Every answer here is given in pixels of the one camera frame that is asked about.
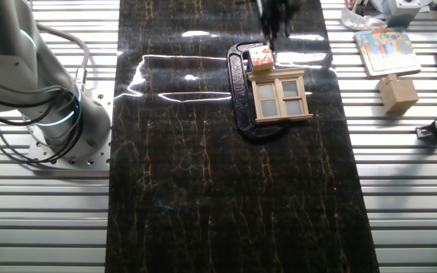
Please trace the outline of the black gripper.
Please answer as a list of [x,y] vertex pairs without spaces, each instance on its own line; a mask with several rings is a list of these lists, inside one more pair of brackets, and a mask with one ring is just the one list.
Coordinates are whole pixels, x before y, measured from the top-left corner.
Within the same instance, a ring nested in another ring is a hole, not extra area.
[[285,37],[289,37],[289,24],[292,15],[298,12],[298,3],[291,0],[265,0],[262,10],[262,31],[264,38],[268,41],[272,41],[274,30],[274,17],[273,14],[279,14],[281,16],[281,24],[284,26],[283,34]]

